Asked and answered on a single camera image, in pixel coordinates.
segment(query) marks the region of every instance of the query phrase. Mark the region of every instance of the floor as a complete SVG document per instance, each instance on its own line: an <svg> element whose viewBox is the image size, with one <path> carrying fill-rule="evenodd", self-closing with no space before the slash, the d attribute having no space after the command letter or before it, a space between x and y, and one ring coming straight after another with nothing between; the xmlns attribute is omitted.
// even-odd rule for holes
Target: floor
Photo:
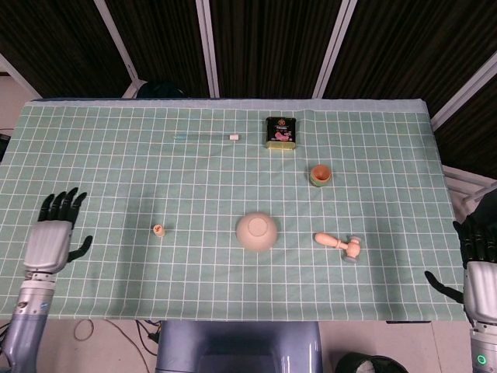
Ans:
<svg viewBox="0 0 497 373"><path fill-rule="evenodd" d="M0 133L11 134L23 104L33 97L10 77L0 77ZM454 201L457 216L461 203ZM147 368L136 348L115 326L98 320L91 332L88 322L76 329L74 320L49 320L38 357L39 373L152 372L155 357L141 346L133 321L114 321L133 340L144 355ZM355 351L394 358L410 373L466 373L471 370L467 322L387 324L385 322L321 322L321 345L325 372L332 373L341 356ZM157 345L145 341L150 350ZM6 366L3 356L0 367Z"/></svg>

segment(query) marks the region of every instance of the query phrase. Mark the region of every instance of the toy mallet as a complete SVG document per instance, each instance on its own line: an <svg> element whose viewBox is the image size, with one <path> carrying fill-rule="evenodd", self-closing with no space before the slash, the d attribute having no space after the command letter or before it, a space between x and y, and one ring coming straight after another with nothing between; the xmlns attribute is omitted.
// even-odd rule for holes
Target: toy mallet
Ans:
<svg viewBox="0 0 497 373"><path fill-rule="evenodd" d="M350 262L350 263L357 262L357 256L360 253L360 238L359 237L351 235L349 243L345 243L342 240L336 239L335 237L333 237L331 235L327 235L326 233L319 232L319 233L316 233L314 239L316 240L317 243L321 243L322 245L333 246L337 249L345 250L346 255L343 257L343 259L346 262Z"/></svg>

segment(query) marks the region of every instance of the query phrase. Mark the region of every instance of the black wall panel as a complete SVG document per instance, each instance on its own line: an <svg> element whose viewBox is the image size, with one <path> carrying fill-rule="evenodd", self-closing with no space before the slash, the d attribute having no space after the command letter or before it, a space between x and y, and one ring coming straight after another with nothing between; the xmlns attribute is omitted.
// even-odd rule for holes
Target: black wall panel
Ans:
<svg viewBox="0 0 497 373"><path fill-rule="evenodd" d="M210 0L221 97L310 98L340 0Z"/></svg>
<svg viewBox="0 0 497 373"><path fill-rule="evenodd" d="M497 76L435 131L442 163L497 179Z"/></svg>
<svg viewBox="0 0 497 373"><path fill-rule="evenodd" d="M435 114L497 51L494 0L359 0L330 99L422 98Z"/></svg>
<svg viewBox="0 0 497 373"><path fill-rule="evenodd" d="M138 77L209 97L195 0L106 0Z"/></svg>
<svg viewBox="0 0 497 373"><path fill-rule="evenodd" d="M2 2L0 53L42 97L121 97L131 83L93 0Z"/></svg>

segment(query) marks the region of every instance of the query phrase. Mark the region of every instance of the green grid tablecloth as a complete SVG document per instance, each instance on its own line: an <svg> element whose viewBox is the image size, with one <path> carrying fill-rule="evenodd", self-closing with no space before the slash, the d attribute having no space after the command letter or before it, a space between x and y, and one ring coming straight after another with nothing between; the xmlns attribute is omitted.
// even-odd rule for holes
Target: green grid tablecloth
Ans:
<svg viewBox="0 0 497 373"><path fill-rule="evenodd" d="M28 103L0 166L0 314L15 304L42 200L80 187L89 197L72 249L95 238L57 276L57 317L463 319L423 276L430 269L461 286L426 111L328 103L329 110L295 111ZM269 115L297 118L295 151L263 146ZM238 133L240 141L174 139L200 132ZM318 163L332 167L329 186L308 182ZM276 221L268 253L247 252L235 237L250 211ZM154 224L165 225L165 238L153 235ZM359 263L314 242L320 231L361 237Z"/></svg>

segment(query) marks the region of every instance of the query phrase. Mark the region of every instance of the robotic arm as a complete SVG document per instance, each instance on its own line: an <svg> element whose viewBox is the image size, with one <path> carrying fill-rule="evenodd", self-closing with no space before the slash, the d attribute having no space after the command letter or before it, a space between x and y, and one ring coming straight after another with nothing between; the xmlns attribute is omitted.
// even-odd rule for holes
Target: robotic arm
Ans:
<svg viewBox="0 0 497 373"><path fill-rule="evenodd" d="M474 373L497 371L497 231L468 216L454 222L461 241L464 293L441 284L429 271L428 282L440 293L464 305L472 325L471 363Z"/></svg>
<svg viewBox="0 0 497 373"><path fill-rule="evenodd" d="M36 356L55 292L54 275L66 263L84 256L92 244L89 235L79 249L69 252L72 229L86 198L82 193L73 202L77 192L74 188L55 199L53 194L48 196L30 234L24 259L26 277L2 346L11 367L7 372L36 373Z"/></svg>

